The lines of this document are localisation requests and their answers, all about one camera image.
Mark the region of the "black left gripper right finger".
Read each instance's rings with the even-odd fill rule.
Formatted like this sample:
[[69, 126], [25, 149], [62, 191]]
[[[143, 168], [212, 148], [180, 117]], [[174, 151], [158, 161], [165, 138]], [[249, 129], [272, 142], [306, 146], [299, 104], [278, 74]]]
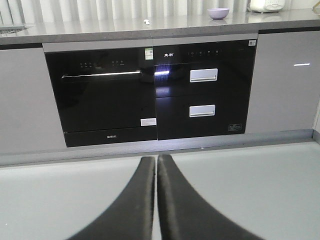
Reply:
[[200, 196], [169, 154], [157, 159], [157, 203], [164, 240], [260, 239]]

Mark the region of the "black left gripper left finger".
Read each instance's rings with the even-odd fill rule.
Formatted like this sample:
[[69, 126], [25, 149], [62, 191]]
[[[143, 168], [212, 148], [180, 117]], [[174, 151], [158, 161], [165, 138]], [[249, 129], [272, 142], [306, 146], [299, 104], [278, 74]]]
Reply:
[[155, 158], [143, 156], [115, 201], [71, 240], [150, 240], [155, 199]]

